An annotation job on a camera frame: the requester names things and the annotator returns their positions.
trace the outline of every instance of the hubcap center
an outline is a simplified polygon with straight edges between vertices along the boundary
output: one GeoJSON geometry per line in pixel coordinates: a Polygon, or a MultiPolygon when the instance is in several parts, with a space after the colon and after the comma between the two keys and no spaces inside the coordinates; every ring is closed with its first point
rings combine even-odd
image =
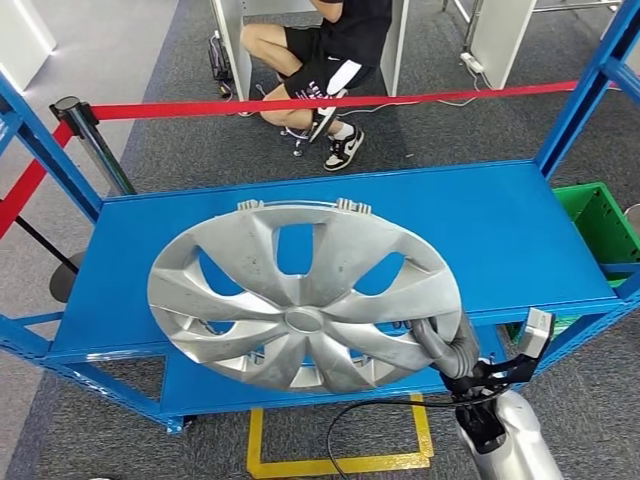
{"type": "Polygon", "coordinates": [[[290,327],[303,333],[313,333],[322,329],[322,315],[315,308],[295,307],[285,313],[285,321],[290,327]]]}

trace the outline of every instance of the hubcap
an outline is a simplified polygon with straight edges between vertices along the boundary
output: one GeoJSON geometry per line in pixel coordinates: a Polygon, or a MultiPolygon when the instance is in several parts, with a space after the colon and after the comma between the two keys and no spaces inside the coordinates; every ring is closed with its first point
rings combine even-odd
{"type": "Polygon", "coordinates": [[[451,342],[461,315],[451,271],[422,238],[367,210],[311,202],[260,204],[189,228],[156,258],[147,295],[158,325],[189,358],[290,391],[349,392],[399,380],[432,360],[411,328],[392,324],[426,322],[451,342]],[[312,229],[311,266],[285,274],[278,233],[300,224],[312,229]],[[386,288],[357,289],[389,254],[404,259],[386,288]],[[219,270],[208,274],[207,262],[219,270]],[[242,291],[230,295],[220,279],[242,291]]]}

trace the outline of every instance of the blue metal shelf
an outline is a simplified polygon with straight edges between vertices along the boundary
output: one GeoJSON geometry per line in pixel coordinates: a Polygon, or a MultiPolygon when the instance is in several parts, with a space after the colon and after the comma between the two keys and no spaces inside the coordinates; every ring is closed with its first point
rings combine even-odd
{"type": "Polygon", "coordinates": [[[2,155],[21,125],[22,119],[15,112],[0,115],[0,155],[2,155]]]}
{"type": "Polygon", "coordinates": [[[640,104],[640,80],[633,70],[620,60],[609,58],[602,66],[602,72],[634,102],[640,104]]]}
{"type": "Polygon", "coordinates": [[[339,197],[435,246],[475,325],[522,320],[531,305],[580,314],[620,303],[535,165],[497,162],[108,200],[51,350],[93,348],[95,359],[100,349],[166,342],[149,312],[146,280],[176,235],[243,200],[339,197]]]}
{"type": "Polygon", "coordinates": [[[552,342],[539,370],[640,306],[640,271],[612,290],[549,188],[549,178],[614,80],[635,101],[640,82],[624,66],[640,36],[640,1],[624,2],[555,126],[533,161],[334,176],[100,200],[23,99],[0,75],[4,148],[17,134],[95,230],[65,312],[11,321],[0,316],[0,349],[179,432],[190,414],[346,401],[442,389],[426,369],[396,384],[349,395],[291,394],[234,382],[191,362],[168,343],[149,311],[147,275],[158,253],[195,223],[239,201],[351,198],[412,230],[456,275],[485,355],[503,352],[495,325],[523,320],[531,306],[580,318],[552,342]],[[53,342],[26,325],[61,318],[53,342]],[[155,402],[90,362],[166,356],[155,402]]]}

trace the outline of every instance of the yellow floor tape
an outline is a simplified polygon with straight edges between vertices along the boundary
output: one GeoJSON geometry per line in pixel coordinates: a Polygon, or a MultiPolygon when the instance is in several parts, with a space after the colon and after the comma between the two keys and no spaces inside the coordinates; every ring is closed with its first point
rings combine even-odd
{"type": "MultiPolygon", "coordinates": [[[[423,401],[422,395],[411,395],[411,400],[423,401]]],[[[433,456],[433,445],[426,412],[423,407],[411,407],[420,450],[415,453],[379,455],[371,457],[340,458],[338,463],[346,473],[383,472],[429,467],[433,456]]],[[[290,478],[337,473],[330,460],[297,460],[291,462],[261,463],[263,411],[251,410],[249,442],[247,448],[247,471],[255,479],[290,478]]]]}

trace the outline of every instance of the knee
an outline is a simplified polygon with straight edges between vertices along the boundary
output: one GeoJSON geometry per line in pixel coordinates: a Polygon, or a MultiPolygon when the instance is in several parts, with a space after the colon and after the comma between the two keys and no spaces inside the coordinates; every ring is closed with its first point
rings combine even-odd
{"type": "Polygon", "coordinates": [[[240,42],[242,46],[248,50],[250,53],[256,48],[256,44],[260,39],[260,24],[250,23],[242,27],[240,32],[240,42]]]}

